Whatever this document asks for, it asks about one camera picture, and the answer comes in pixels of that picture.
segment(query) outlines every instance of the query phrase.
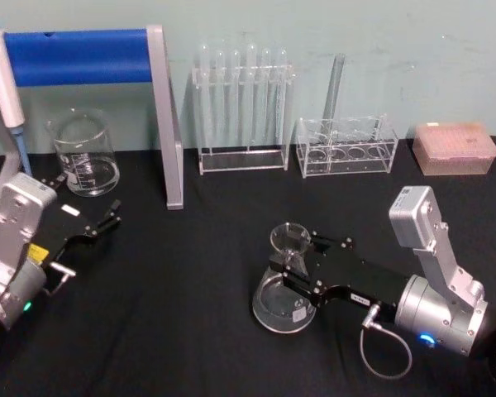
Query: pink pipette tip box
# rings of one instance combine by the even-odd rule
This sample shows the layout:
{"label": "pink pipette tip box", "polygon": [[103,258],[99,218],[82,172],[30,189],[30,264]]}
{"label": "pink pipette tip box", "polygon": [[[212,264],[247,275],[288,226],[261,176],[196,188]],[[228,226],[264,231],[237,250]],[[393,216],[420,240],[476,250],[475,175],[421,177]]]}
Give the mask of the pink pipette tip box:
{"label": "pink pipette tip box", "polygon": [[496,145],[479,122],[417,126],[413,153],[424,175],[487,174]]}

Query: blue led light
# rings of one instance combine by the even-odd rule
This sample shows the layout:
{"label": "blue led light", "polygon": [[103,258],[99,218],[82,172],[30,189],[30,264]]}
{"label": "blue led light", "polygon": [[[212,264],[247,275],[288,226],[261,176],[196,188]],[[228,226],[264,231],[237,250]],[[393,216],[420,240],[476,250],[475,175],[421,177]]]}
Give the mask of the blue led light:
{"label": "blue led light", "polygon": [[435,345],[436,344],[436,340],[433,338],[433,336],[429,335],[427,333],[422,333],[421,335],[419,335],[419,339],[426,342],[429,345]]}

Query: blue bar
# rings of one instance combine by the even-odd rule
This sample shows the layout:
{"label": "blue bar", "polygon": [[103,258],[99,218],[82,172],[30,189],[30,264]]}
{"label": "blue bar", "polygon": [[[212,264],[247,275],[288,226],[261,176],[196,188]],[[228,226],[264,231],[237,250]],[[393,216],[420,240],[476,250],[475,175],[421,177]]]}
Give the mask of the blue bar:
{"label": "blue bar", "polygon": [[150,82],[145,29],[6,33],[19,87]]}

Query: robotic arm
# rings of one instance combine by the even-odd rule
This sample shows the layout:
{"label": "robotic arm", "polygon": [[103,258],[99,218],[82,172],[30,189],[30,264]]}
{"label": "robotic arm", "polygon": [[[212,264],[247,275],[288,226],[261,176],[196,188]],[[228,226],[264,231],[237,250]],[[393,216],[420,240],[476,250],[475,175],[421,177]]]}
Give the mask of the robotic arm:
{"label": "robotic arm", "polygon": [[[18,172],[21,155],[1,119],[0,143],[6,154],[0,171],[0,328],[9,330],[36,294],[52,295],[75,276],[57,263],[68,246],[95,242],[121,219],[118,201],[99,222],[60,203],[54,189],[64,182],[63,175],[43,184]],[[61,278],[49,291],[45,285],[53,271]]]}
{"label": "robotic arm", "polygon": [[363,332],[376,329],[397,338],[407,349],[408,373],[412,357],[408,344],[377,323],[394,323],[418,335],[429,347],[443,346],[463,356],[488,357],[496,380],[496,309],[484,300],[483,285],[459,267],[448,239],[448,225],[441,220],[432,188],[407,186],[389,210],[398,241],[411,247],[427,278],[400,275],[361,260],[350,237],[331,240],[314,235],[305,256],[310,277],[287,266],[279,256],[270,267],[283,275],[286,286],[317,307],[333,299],[347,300],[367,309]]}

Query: black table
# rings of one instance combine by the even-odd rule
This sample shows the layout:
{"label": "black table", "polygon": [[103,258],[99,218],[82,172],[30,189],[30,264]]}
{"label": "black table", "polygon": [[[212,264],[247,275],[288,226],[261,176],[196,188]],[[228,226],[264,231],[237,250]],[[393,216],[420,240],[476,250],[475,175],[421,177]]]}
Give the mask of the black table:
{"label": "black table", "polygon": [[[488,175],[424,177],[408,146],[400,142],[391,174],[310,179],[292,151],[288,172],[204,176],[186,151],[178,212],[165,209],[159,153],[118,153],[122,177],[111,193],[60,192],[90,214],[119,198],[123,223],[95,247],[66,254],[78,277],[52,300],[38,298],[7,335],[0,396],[496,395],[483,362],[431,351],[405,332],[412,371],[395,382],[375,378],[358,350],[365,311],[348,303],[327,305],[291,336],[267,331],[251,313],[269,232],[285,221],[351,235],[365,259],[421,274],[388,219],[405,184],[434,188],[457,260],[496,304],[496,161]],[[32,163],[39,177],[58,171],[53,155]],[[389,339],[367,337],[366,351],[379,369],[404,366]]]}

